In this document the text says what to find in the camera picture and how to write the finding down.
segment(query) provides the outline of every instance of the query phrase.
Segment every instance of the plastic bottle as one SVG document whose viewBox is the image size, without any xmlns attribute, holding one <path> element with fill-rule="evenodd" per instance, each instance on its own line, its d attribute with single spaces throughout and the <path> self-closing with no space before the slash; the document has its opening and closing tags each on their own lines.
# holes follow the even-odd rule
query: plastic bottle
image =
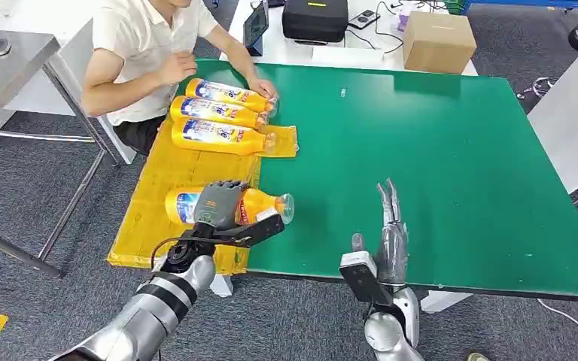
<svg viewBox="0 0 578 361">
<path fill-rule="evenodd" d="M 213 81 L 199 79 L 198 77 L 187 83 L 185 95 L 216 102 L 242 105 L 256 113 L 268 112 L 270 116 L 275 114 L 275 107 L 278 101 L 278 98 L 265 99 L 265 97 L 253 90 L 215 83 Z"/>
<path fill-rule="evenodd" d="M 193 209 L 196 207 L 201 192 L 200 187 L 186 187 L 167 193 L 165 209 L 169 219 L 179 224 L 194 223 Z M 277 212 L 282 222 L 289 224 L 294 218 L 294 209 L 294 198 L 289 193 L 274 197 L 260 190 L 249 188 L 236 207 L 234 221 L 240 225 L 252 224 Z"/>
<path fill-rule="evenodd" d="M 260 134 L 242 126 L 214 123 L 187 118 L 174 123 L 172 140 L 181 148 L 208 150 L 248 156 L 270 152 L 275 146 L 275 134 Z"/>
<path fill-rule="evenodd" d="M 242 105 L 187 96 L 174 98 L 169 113 L 174 120 L 193 117 L 253 129 L 259 129 L 267 124 L 267 113 L 256 113 Z"/>
</svg>

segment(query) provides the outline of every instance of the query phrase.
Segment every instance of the green table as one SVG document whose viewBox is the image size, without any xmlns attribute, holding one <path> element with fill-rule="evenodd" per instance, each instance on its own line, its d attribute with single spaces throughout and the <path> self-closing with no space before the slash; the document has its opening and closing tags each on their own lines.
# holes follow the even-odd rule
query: green table
<svg viewBox="0 0 578 361">
<path fill-rule="evenodd" d="M 578 299 L 578 213 L 505 79 L 258 65 L 295 125 L 293 159 L 264 159 L 260 188 L 291 193 L 286 230 L 248 270 L 338 280 L 361 232 L 382 229 L 376 183 L 396 185 L 409 228 L 406 281 L 468 293 Z M 233 85 L 229 64 L 198 76 Z"/>
</svg>

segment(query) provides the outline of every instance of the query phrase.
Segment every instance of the man's hand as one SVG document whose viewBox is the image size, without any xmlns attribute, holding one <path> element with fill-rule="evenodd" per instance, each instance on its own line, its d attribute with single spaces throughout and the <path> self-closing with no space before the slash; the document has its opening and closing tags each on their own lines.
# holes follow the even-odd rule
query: man's hand
<svg viewBox="0 0 578 361">
<path fill-rule="evenodd" d="M 247 84 L 249 84 L 249 89 L 264 96 L 267 99 L 271 99 L 274 96 L 278 95 L 278 93 L 275 91 L 275 88 L 268 80 L 255 77 L 250 80 L 247 80 Z"/>
<path fill-rule="evenodd" d="M 157 70 L 163 85 L 174 85 L 182 82 L 196 73 L 196 62 L 188 51 L 173 53 Z"/>
</svg>

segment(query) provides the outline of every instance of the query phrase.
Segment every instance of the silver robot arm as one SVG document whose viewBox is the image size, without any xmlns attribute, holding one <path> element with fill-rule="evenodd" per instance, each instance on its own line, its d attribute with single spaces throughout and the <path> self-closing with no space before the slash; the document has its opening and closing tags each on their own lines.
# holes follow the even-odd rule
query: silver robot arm
<svg viewBox="0 0 578 361">
<path fill-rule="evenodd" d="M 104 328 L 51 361 L 151 360 L 215 276 L 210 256 L 181 274 L 156 271 Z"/>
<path fill-rule="evenodd" d="M 383 226 L 376 261 L 353 235 L 350 253 L 342 255 L 340 273 L 358 301 L 369 302 L 364 336 L 378 361 L 423 361 L 415 349 L 419 340 L 418 299 L 406 287 L 406 225 L 400 220 L 395 187 L 377 186 L 382 199 Z"/>
<path fill-rule="evenodd" d="M 249 248 L 284 230 L 277 213 L 250 225 L 235 224 L 236 206 L 247 188 L 237 180 L 206 186 L 194 209 L 193 228 L 169 248 L 150 280 L 106 327 L 51 361 L 151 360 L 214 280 L 216 244 Z"/>
</svg>

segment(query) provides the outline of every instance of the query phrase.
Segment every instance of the black case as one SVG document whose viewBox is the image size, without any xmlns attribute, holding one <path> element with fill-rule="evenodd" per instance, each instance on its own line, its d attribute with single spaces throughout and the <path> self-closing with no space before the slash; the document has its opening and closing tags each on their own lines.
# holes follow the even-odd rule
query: black case
<svg viewBox="0 0 578 361">
<path fill-rule="evenodd" d="M 337 43 L 347 22 L 347 0 L 287 0 L 282 11 L 282 32 L 291 39 Z"/>
</svg>

